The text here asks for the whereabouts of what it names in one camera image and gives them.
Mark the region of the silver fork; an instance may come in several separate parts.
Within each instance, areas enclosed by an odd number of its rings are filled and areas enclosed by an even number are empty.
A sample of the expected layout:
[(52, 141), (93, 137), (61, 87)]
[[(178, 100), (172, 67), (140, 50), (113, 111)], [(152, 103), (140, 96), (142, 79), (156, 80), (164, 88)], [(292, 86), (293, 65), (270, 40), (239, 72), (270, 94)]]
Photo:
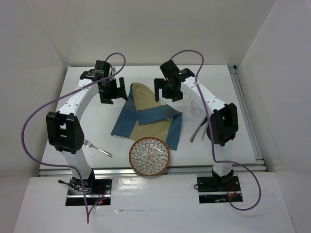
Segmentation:
[(108, 157), (110, 157), (110, 158), (113, 158), (113, 157), (114, 157), (113, 154), (111, 154), (111, 153), (109, 153), (109, 152), (107, 152), (107, 151), (105, 151), (105, 150), (103, 150), (103, 149), (100, 149), (100, 148), (94, 146), (90, 141), (88, 141), (88, 140), (86, 140), (86, 139), (84, 140), (84, 145), (85, 145), (86, 147), (88, 147), (88, 148), (96, 149), (97, 151), (99, 151), (99, 152), (105, 154), (106, 156), (108, 156)]

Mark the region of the silver table knife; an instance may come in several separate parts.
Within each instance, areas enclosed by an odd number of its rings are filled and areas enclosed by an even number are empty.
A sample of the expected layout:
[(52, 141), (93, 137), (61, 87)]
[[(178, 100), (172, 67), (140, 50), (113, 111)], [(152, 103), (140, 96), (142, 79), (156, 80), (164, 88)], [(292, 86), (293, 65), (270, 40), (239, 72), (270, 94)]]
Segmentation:
[(192, 134), (192, 136), (190, 137), (190, 142), (192, 143), (197, 135), (197, 133), (199, 132), (199, 130), (201, 129), (201, 127), (207, 122), (207, 117), (204, 118), (204, 120), (200, 123), (200, 125), (197, 127), (197, 129), (194, 131), (194, 133)]

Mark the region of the blue beige cloth placemat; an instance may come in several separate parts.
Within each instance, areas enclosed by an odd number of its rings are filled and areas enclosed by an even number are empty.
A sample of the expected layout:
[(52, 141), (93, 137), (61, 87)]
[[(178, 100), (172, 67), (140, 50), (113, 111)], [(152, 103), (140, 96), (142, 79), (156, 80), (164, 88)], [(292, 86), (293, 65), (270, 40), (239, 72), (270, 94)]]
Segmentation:
[(142, 83), (132, 83), (111, 132), (112, 136), (137, 141), (155, 137), (171, 150), (177, 150), (182, 126), (182, 113), (163, 101), (156, 102), (152, 90)]

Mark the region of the silver spoon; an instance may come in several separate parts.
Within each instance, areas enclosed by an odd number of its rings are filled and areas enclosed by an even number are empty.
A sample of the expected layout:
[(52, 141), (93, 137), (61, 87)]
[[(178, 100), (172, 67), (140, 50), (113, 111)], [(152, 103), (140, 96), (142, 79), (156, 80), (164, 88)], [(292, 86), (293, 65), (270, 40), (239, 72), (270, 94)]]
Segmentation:
[(201, 140), (203, 141), (204, 137), (206, 136), (207, 134), (207, 129), (208, 129), (208, 123), (206, 123), (205, 127), (204, 127), (204, 131), (203, 131), (203, 134), (202, 134), (202, 137), (201, 137)]

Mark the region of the clear drinking glass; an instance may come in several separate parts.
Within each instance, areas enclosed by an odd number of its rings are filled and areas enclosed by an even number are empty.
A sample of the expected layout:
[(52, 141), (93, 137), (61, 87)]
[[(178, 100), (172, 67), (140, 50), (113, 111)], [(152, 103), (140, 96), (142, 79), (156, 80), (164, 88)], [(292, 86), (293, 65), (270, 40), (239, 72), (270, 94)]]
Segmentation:
[(191, 107), (190, 107), (190, 114), (193, 117), (197, 117), (199, 118), (203, 113), (202, 108), (195, 102), (195, 101), (191, 101)]

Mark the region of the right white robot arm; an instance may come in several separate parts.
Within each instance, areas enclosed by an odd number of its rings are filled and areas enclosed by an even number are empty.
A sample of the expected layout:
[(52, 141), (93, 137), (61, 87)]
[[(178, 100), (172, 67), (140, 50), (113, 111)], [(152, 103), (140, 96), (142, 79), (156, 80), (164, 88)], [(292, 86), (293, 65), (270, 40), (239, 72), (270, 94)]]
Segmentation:
[(162, 97), (178, 101), (184, 95), (191, 98), (207, 113), (206, 134), (212, 143), (212, 185), (217, 190), (224, 190), (233, 177), (231, 164), (233, 139), (238, 131), (238, 114), (235, 104), (227, 104), (212, 94), (203, 84), (195, 79), (188, 68), (160, 66), (163, 78), (154, 79), (155, 100)]

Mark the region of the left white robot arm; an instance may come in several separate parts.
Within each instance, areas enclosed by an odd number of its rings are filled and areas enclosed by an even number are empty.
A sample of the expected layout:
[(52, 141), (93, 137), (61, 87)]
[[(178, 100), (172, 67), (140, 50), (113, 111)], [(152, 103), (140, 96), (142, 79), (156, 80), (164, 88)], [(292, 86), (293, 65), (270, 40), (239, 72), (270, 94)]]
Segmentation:
[(88, 104), (97, 94), (103, 104), (113, 104), (113, 99), (128, 100), (124, 78), (120, 77), (120, 86), (112, 77), (108, 80), (96, 81), (114, 74), (115, 69), (108, 71), (91, 69), (84, 71), (76, 88), (77, 92), (56, 112), (48, 112), (46, 116), (49, 144), (65, 158), (72, 171), (72, 182), (84, 193), (92, 193), (96, 188), (93, 169), (86, 161), (82, 146), (85, 135), (80, 125), (81, 117)]

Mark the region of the floral patterned brown-rim plate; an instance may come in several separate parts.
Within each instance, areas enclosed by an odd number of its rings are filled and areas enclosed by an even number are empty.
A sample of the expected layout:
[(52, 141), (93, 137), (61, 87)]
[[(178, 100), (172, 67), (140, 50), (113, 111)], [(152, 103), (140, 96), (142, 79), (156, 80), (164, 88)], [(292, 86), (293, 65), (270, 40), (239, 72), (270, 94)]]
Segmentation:
[(161, 170), (170, 163), (170, 150), (165, 142), (155, 137), (144, 137), (137, 140), (129, 150), (130, 166), (138, 170), (138, 166), (157, 166)]

